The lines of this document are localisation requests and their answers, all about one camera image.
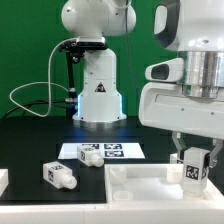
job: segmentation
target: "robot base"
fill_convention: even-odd
[[[91,122],[91,121],[84,121],[81,120],[80,117],[77,115],[73,116],[73,124],[75,126],[85,127],[85,128],[92,128],[92,129],[107,129],[107,128],[114,128],[124,126],[126,124],[126,115],[123,115],[116,121],[111,122]]]

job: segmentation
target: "white block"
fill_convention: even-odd
[[[56,188],[73,189],[77,180],[72,176],[72,170],[59,162],[46,163],[43,165],[43,177]]]

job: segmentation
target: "black cable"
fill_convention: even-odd
[[[55,105],[55,104],[58,104],[58,103],[64,103],[65,101],[64,100],[55,100],[55,101],[52,101],[51,105],[52,106],[55,106],[55,107],[59,107],[59,108],[63,108],[63,109],[66,109],[66,107],[60,107],[58,105]],[[44,104],[48,104],[49,102],[48,101],[44,101],[44,100],[37,100],[37,101],[34,101],[34,102],[30,102],[30,103],[27,103],[27,104],[23,104],[22,106],[26,107],[26,108],[30,108],[32,106],[35,106],[35,105],[44,105]],[[10,114],[12,114],[14,111],[16,110],[19,110],[19,109],[22,109],[21,107],[14,107],[12,108],[11,110],[7,111],[1,118],[0,120],[4,120],[6,119]]]

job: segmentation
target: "white plastic object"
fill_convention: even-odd
[[[89,145],[78,146],[78,159],[87,166],[101,167],[104,159],[100,155],[100,150],[94,149]]]
[[[154,67],[160,65],[167,65],[169,68],[169,75],[166,80],[154,79],[152,71]],[[183,78],[184,60],[182,58],[175,58],[169,61],[164,61],[155,65],[151,65],[146,69],[145,77],[148,80],[156,80],[159,82],[179,82]]]
[[[167,181],[171,184],[179,184],[182,180],[183,164],[173,164],[167,167]]]
[[[8,170],[1,169],[0,170],[0,197],[3,194],[3,192],[5,191],[8,184],[9,184]]]
[[[223,96],[220,88],[214,100],[192,99],[183,96],[182,85],[151,82],[142,90],[139,119],[144,126],[224,139]]]
[[[171,164],[177,164],[177,153],[173,153],[173,154],[170,154],[170,163]]]
[[[110,168],[110,181],[112,184],[124,184],[127,179],[126,168],[123,166]]]
[[[166,27],[167,21],[167,9],[165,6],[158,6],[155,15],[154,33],[158,34],[162,32]]]
[[[43,165],[43,177],[56,188],[73,189],[77,180],[72,176],[72,170],[59,162],[46,163]]]
[[[134,195],[130,191],[116,191],[113,194],[115,201],[131,201]]]
[[[207,186],[208,164],[205,164],[205,156],[210,151],[191,147],[184,152],[184,169],[181,187],[184,195],[201,197]]]

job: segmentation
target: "warning label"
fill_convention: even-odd
[[[95,92],[97,92],[97,93],[105,93],[106,92],[102,82],[100,82],[100,84],[97,86]]]

